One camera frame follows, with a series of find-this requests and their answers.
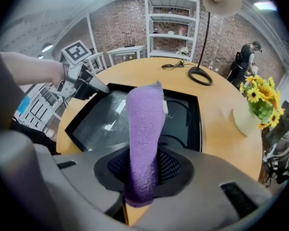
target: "black tray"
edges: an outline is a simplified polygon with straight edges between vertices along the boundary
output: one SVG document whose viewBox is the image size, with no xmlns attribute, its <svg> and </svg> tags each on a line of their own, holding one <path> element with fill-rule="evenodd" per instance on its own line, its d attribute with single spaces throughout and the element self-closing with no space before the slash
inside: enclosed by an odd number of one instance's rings
<svg viewBox="0 0 289 231">
<path fill-rule="evenodd" d="M 111 83 L 108 87 L 109 93 L 97 93 L 65 129 L 73 143 L 83 152 L 129 141 L 126 106 L 120 114 L 116 109 L 135 87 Z M 169 113 L 159 144 L 201 152 L 202 133 L 198 98 L 175 91 L 163 91 Z M 106 130 L 105 126 L 114 121 L 111 130 Z"/>
</svg>

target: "purple towel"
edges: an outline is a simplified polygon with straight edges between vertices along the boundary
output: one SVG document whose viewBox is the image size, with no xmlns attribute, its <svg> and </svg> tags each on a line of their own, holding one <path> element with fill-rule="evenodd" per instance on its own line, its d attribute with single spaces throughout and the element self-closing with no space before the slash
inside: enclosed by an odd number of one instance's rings
<svg viewBox="0 0 289 231">
<path fill-rule="evenodd" d="M 161 83 L 133 89 L 126 100 L 130 124 L 130 174 L 125 200 L 143 207 L 153 201 L 158 184 L 157 150 L 165 114 Z"/>
</svg>

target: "brick wall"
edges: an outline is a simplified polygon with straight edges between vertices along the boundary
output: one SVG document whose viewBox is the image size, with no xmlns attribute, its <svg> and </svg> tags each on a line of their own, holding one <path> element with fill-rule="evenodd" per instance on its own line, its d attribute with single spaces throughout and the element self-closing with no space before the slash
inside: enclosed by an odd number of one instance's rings
<svg viewBox="0 0 289 231">
<path fill-rule="evenodd" d="M 107 65 L 110 65 L 107 51 L 122 47 L 126 37 L 135 38 L 136 45 L 146 45 L 145 31 L 145 0 L 118 0 L 93 12 L 91 17 L 94 39 L 99 52 L 103 51 Z M 200 7 L 200 21 L 197 44 L 193 62 L 197 63 L 206 33 L 208 13 L 203 4 Z M 180 26 L 174 24 L 157 24 L 161 33 L 169 30 L 177 31 Z M 82 40 L 87 47 L 92 48 L 86 19 L 74 26 L 57 44 L 53 50 L 54 59 L 58 60 L 60 49 L 68 44 Z M 259 67 L 259 74 L 264 78 L 272 76 L 276 82 L 285 73 L 285 69 L 279 60 L 277 53 L 264 38 L 264 36 L 248 21 L 240 15 L 227 18 L 211 15 L 210 31 L 207 46 L 201 65 L 218 68 L 220 74 L 227 77 L 229 66 L 234 61 L 237 51 L 246 44 L 258 40 L 263 46 L 263 53 L 256 52 L 255 63 Z M 155 38 L 155 48 L 177 51 L 185 45 L 185 41 L 167 38 Z"/>
</svg>

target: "white vase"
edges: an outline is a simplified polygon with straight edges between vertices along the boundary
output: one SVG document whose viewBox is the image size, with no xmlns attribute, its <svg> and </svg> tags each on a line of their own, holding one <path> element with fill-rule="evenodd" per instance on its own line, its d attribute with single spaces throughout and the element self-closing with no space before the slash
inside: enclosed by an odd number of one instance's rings
<svg viewBox="0 0 289 231">
<path fill-rule="evenodd" d="M 247 101 L 233 109 L 233 118 L 237 129 L 245 136 L 249 136 L 254 130 L 257 130 L 258 124 L 261 123 L 261 120 L 250 111 Z"/>
</svg>

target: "ceiling light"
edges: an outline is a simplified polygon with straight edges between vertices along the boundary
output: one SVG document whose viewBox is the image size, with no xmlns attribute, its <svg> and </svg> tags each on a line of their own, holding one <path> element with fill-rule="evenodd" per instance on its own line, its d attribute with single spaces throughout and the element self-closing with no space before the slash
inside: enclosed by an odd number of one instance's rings
<svg viewBox="0 0 289 231">
<path fill-rule="evenodd" d="M 254 5 L 260 10 L 275 10 L 277 11 L 277 7 L 270 1 L 266 2 L 256 2 Z"/>
<path fill-rule="evenodd" d="M 52 44 L 46 43 L 46 44 L 43 45 L 42 52 L 48 51 L 48 50 L 50 50 L 52 47 L 53 47 Z"/>
</svg>

